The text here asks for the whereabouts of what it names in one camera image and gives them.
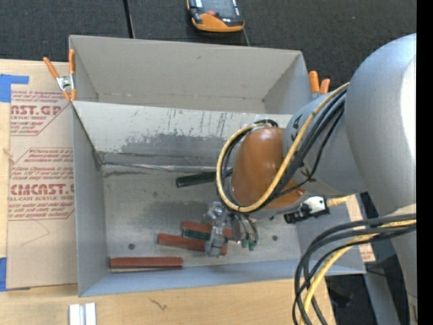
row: cardboard sheet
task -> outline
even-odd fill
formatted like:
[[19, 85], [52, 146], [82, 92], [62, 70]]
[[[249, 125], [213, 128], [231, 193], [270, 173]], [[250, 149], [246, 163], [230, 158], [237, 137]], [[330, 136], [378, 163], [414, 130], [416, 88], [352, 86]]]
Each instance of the cardboard sheet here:
[[[53, 64], [60, 76], [68, 74], [67, 63]], [[6, 287], [75, 283], [70, 104], [42, 61], [0, 60], [0, 73], [28, 77], [28, 84], [12, 83], [10, 104], [4, 103], [10, 111], [9, 146], [2, 153], [9, 163], [8, 170], [2, 167], [9, 178], [7, 214], [1, 209], [3, 224], [7, 216]]]

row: black cable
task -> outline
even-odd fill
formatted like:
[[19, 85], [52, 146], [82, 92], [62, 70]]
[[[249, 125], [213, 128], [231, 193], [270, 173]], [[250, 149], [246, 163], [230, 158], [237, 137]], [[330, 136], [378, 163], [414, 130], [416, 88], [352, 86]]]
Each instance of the black cable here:
[[[275, 190], [278, 192], [281, 192], [281, 190], [287, 185], [289, 180], [293, 178], [295, 172], [298, 170], [299, 166], [305, 159], [305, 156], [310, 151], [313, 144], [316, 142], [317, 138], [320, 136], [320, 134], [323, 132], [323, 130], [327, 127], [327, 124], [335, 117], [335, 114], [340, 109], [344, 109], [344, 98], [340, 101], [340, 99], [346, 94], [346, 91], [342, 91], [339, 95], [337, 95], [326, 107], [323, 108], [321, 111], [321, 114], [317, 117], [315, 124], [309, 131], [309, 134], [304, 138], [304, 141], [301, 145], [301, 147], [298, 149], [297, 153], [294, 156], [293, 161], [290, 163], [288, 170], [286, 174], [281, 179], [281, 185], [277, 187]], [[335, 129], [336, 123], [334, 121], [334, 124], [332, 125], [330, 132], [328, 133], [328, 136], [330, 136], [330, 133]]]
[[[321, 112], [319, 113], [319, 115], [315, 120], [313, 127], [310, 129], [308, 135], [304, 138], [301, 147], [298, 148], [298, 150], [294, 155], [293, 160], [288, 165], [288, 169], [285, 175], [281, 178], [280, 184], [277, 187], [275, 187], [269, 199], [266, 201], [266, 203], [264, 203], [264, 206], [269, 204], [272, 200], [275, 200], [276, 198], [279, 198], [280, 196], [283, 196], [299, 188], [301, 185], [305, 184], [313, 176], [314, 173], [311, 172], [310, 176], [304, 182], [282, 192], [282, 189], [284, 189], [284, 187], [287, 186], [289, 180], [293, 178], [295, 172], [298, 170], [299, 166], [303, 162], [305, 156], [308, 154], [313, 144], [316, 142], [317, 138], [327, 127], [327, 124], [334, 118], [335, 113], [339, 109], [344, 109], [344, 99], [341, 101], [340, 99], [343, 98], [345, 94], [346, 94], [346, 90], [343, 90], [333, 100], [331, 100], [329, 104], [326, 105], [326, 107], [324, 107], [321, 110]], [[327, 137], [325, 138], [325, 141], [321, 144], [320, 150], [323, 150], [323, 148], [325, 147], [326, 142], [328, 141], [332, 131], [336, 127], [337, 121], [334, 121], [334, 124], [328, 131]]]
[[[303, 320], [306, 322], [306, 324], [310, 324], [311, 322], [309, 321], [309, 317], [305, 312], [305, 309], [303, 307], [303, 303], [302, 303], [302, 299], [301, 299], [301, 294], [303, 292], [303, 290], [305, 288], [308, 288], [310, 286], [310, 281], [311, 279], [314, 277], [315, 273], [317, 272], [317, 270], [319, 269], [319, 267], [321, 266], [321, 264], [334, 252], [346, 248], [346, 247], [350, 247], [350, 246], [354, 246], [354, 245], [360, 245], [360, 244], [365, 244], [365, 243], [371, 243], [371, 242], [375, 242], [378, 240], [385, 240], [385, 239], [391, 239], [397, 236], [401, 236], [403, 234], [408, 234], [409, 232], [412, 232], [413, 230], [416, 230], [416, 224], [413, 225], [408, 225], [408, 226], [403, 226], [403, 227], [393, 227], [392, 228], [392, 232], [390, 233], [385, 233], [385, 234], [380, 234], [378, 236], [374, 236], [372, 238], [368, 238], [366, 240], [362, 240], [362, 241], [358, 241], [358, 242], [351, 242], [351, 243], [347, 243], [347, 244], [343, 244], [337, 248], [332, 249], [331, 251], [327, 252], [324, 256], [322, 256], [322, 258], [320, 258], [320, 260], [318, 260], [318, 262], [315, 264], [315, 266], [313, 267], [313, 269], [308, 272], [308, 264], [309, 264], [309, 258], [306, 259], [306, 261], [303, 263], [304, 265], [304, 277], [306, 278], [304, 283], [302, 284], [301, 287], [298, 287], [295, 285], [295, 292], [296, 292], [296, 296], [295, 296], [295, 303], [292, 309], [292, 317], [293, 320], [295, 322], [295, 324], [297, 324], [297, 320], [296, 320], [296, 304], [298, 304], [301, 316], [303, 318]], [[299, 283], [299, 279], [300, 276], [295, 276], [295, 284]], [[320, 308], [317, 304], [317, 302], [314, 299], [314, 296], [311, 299], [311, 303], [313, 305], [313, 307], [315, 308], [316, 314], [319, 317], [320, 321], [322, 324], [327, 324], [326, 320], [323, 317], [323, 314], [320, 312]]]
[[[411, 220], [411, 219], [415, 219], [416, 215], [412, 214], [412, 215], [399, 215], [399, 216], [394, 216], [394, 217], [385, 217], [385, 218], [375, 218], [375, 220], [372, 219], [368, 219], [368, 220], [362, 220], [362, 221], [356, 221], [356, 222], [352, 222], [352, 223], [345, 223], [342, 225], [337, 225], [336, 227], [332, 227], [331, 229], [326, 230], [325, 232], [323, 232], [321, 235], [319, 235], [318, 237], [316, 237], [316, 239], [314, 239], [311, 243], [310, 246], [307, 248], [307, 251], [314, 246], [317, 242], [319, 242], [320, 240], [324, 239], [326, 236], [329, 236], [331, 234], [333, 234], [334, 232], [340, 231], [340, 230], [345, 230], [348, 227], [357, 227], [360, 225], [376, 225], [376, 224], [383, 224], [383, 223], [392, 223], [395, 221], [404, 221], [404, 220]], [[308, 271], [308, 260], [306, 261], [306, 265], [304, 265], [304, 274]], [[319, 318], [321, 318], [321, 312], [319, 309], [319, 306], [315, 300], [315, 298], [313, 297], [311, 300], [311, 303], [316, 311], [316, 314], [319, 316]]]
[[[293, 190], [300, 188], [301, 186], [303, 186], [306, 182], [308, 182], [313, 177], [313, 175], [315, 174], [315, 171], [317, 170], [317, 166], [319, 165], [319, 161], [320, 161], [322, 152], [323, 152], [323, 150], [324, 150], [324, 148], [326, 146], [326, 143], [328, 142], [328, 140], [330, 139], [332, 133], [334, 132], [334, 129], [336, 128], [336, 125], [338, 124], [338, 122], [342, 118], [343, 113], [344, 113], [344, 108], [341, 108], [340, 114], [337, 116], [337, 118], [333, 122], [331, 128], [329, 129], [329, 131], [327, 132], [327, 135], [325, 136], [325, 139], [322, 141], [322, 143], [321, 143], [321, 145], [319, 147], [319, 151], [317, 153], [315, 163], [313, 165], [313, 168], [311, 169], [311, 172], [310, 172], [309, 176], [304, 181], [300, 182], [299, 184], [296, 184], [295, 186], [291, 187], [290, 189], [284, 190], [282, 192], [281, 191], [277, 192], [272, 198], [268, 199], [268, 203], [271, 202], [271, 201], [273, 201], [273, 200], [275, 200], [276, 198], [279, 198], [280, 196], [286, 195], [287, 193], [292, 192]], [[298, 159], [298, 161], [294, 162], [293, 164], [291, 164], [288, 167], [288, 172], [287, 172], [287, 175], [288, 175], [287, 178], [288, 179], [291, 179], [293, 177], [293, 175], [295, 174], [298, 166], [303, 161], [305, 155], [304, 155], [304, 153], [302, 153], [302, 156], [300, 156], [300, 158]], [[284, 186], [287, 185], [287, 183], [288, 183], [288, 180], [287, 181], [281, 181], [281, 184], [283, 186], [280, 186], [279, 188], [280, 189], [283, 188]]]
[[123, 0], [123, 7], [124, 7], [124, 14], [127, 18], [129, 38], [135, 39], [133, 21], [132, 21], [131, 13], [129, 12], [128, 0]]
[[[389, 222], [389, 218], [383, 218], [383, 220], [385, 220], [387, 223]], [[298, 264], [298, 267], [296, 269], [296, 273], [295, 273], [295, 277], [294, 277], [294, 283], [295, 283], [295, 291], [297, 292], [299, 290], [299, 281], [300, 281], [300, 275], [301, 275], [301, 271], [302, 271], [302, 266], [304, 265], [304, 262], [306, 260], [308, 260], [310, 258], [310, 256], [318, 249], [320, 249], [322, 246], [325, 246], [326, 244], [329, 244], [331, 242], [335, 242], [337, 240], [341, 240], [344, 238], [351, 238], [351, 237], [355, 237], [355, 236], [360, 236], [363, 234], [381, 234], [381, 233], [386, 233], [386, 232], [393, 232], [395, 231], [395, 227], [375, 227], [375, 228], [369, 228], [369, 229], [363, 229], [363, 230], [353, 230], [351, 232], [344, 232], [342, 234], [336, 234], [333, 235], [332, 237], [328, 237], [326, 239], [322, 239], [319, 242], [316, 242], [314, 244], [311, 244], [306, 252], [304, 253], [304, 255], [302, 256], [300, 263]]]
[[331, 227], [330, 229], [325, 230], [324, 232], [319, 234], [313, 241], [311, 241], [311, 243], [307, 249], [309, 249], [311, 246], [316, 244], [318, 241], [324, 239], [325, 237], [328, 237], [329, 235], [334, 234], [334, 233], [339, 232], [339, 231], [356, 228], [358, 226], [384, 225], [384, 224], [388, 224], [388, 223], [394, 223], [395, 221], [407, 221], [407, 220], [413, 220], [413, 219], [416, 219], [416, 214], [389, 215], [387, 217], [362, 219], [362, 220], [357, 220], [357, 221], [351, 221], [349, 223], [343, 223], [343, 224]]

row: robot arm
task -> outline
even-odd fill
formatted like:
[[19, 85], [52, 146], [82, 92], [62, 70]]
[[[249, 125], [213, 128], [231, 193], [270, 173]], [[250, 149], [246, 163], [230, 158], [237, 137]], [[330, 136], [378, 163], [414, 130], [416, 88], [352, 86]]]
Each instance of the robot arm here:
[[[302, 107], [285, 129], [253, 125], [235, 137], [246, 135], [233, 170], [226, 151], [217, 166], [223, 205], [261, 218], [312, 196], [369, 192], [381, 216], [416, 212], [415, 102], [416, 35], [408, 35], [371, 54], [350, 84]], [[416, 233], [393, 244], [416, 323]]]

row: orange device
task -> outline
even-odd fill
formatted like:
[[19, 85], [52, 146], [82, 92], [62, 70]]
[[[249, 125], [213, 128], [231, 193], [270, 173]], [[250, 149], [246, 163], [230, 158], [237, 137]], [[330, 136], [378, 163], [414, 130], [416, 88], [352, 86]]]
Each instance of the orange device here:
[[200, 31], [230, 33], [241, 31], [245, 24], [236, 0], [187, 0], [187, 9]]

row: scratch marks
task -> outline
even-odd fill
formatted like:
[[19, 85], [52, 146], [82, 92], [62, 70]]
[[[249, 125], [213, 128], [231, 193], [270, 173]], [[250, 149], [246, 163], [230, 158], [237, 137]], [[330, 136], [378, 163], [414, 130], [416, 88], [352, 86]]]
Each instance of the scratch marks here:
[[168, 306], [167, 305], [161, 305], [159, 302], [157, 302], [157, 300], [154, 299], [149, 299], [150, 302], [155, 303], [155, 305], [157, 305], [162, 311], [165, 311]]

